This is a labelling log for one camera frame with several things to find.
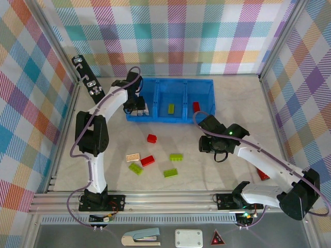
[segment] lime green lego brick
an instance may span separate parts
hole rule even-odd
[[[129,169],[132,170],[137,175],[140,175],[143,172],[143,169],[135,163],[130,164]]]
[[[177,169],[169,169],[167,171],[165,170],[163,172],[163,174],[164,174],[164,177],[165,178],[168,178],[168,177],[177,176],[178,175],[178,171],[177,171]]]
[[[182,161],[183,154],[170,154],[170,161]]]
[[[168,107],[168,114],[173,115],[175,113],[175,104],[171,103]]]

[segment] red warning triangle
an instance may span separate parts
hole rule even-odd
[[[215,230],[211,245],[219,245],[219,244],[225,244],[225,242],[221,238],[221,235],[218,234],[217,230]]]

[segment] white table surface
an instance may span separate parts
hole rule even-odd
[[[263,144],[263,148],[281,157],[257,76],[183,78],[213,79],[216,118],[226,127],[232,123],[241,125]],[[99,79],[105,92],[115,79]],[[71,191],[87,184],[87,163],[81,158],[71,158],[69,151],[74,142],[77,112],[88,111],[93,105],[83,87],[57,174],[56,191]],[[203,133],[191,124],[128,122],[123,109],[119,108],[108,123],[108,133],[110,142],[104,155],[104,173],[109,190],[232,190],[244,180],[261,181],[255,167],[235,155],[230,154],[225,162],[216,163],[213,154],[199,152],[199,138]],[[146,141],[148,134],[157,136],[156,144]],[[140,153],[141,158],[153,155],[156,162],[145,167],[138,176],[129,170],[130,163],[126,162],[126,155],[131,153]],[[183,161],[169,161],[171,153],[182,153]],[[177,168],[178,176],[164,178],[163,171],[172,168]]]

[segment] blue storage tray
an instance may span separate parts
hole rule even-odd
[[[149,116],[127,115],[128,121],[193,123],[193,103],[200,110],[214,115],[215,94],[213,80],[144,78],[140,92],[147,103]],[[174,114],[168,114],[169,104],[175,105]],[[206,116],[197,115],[197,122]]]

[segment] white stapler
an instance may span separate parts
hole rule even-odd
[[[160,235],[159,228],[141,229],[126,232],[122,236],[122,245],[124,246],[160,246],[160,242],[135,242],[137,241],[156,241]]]

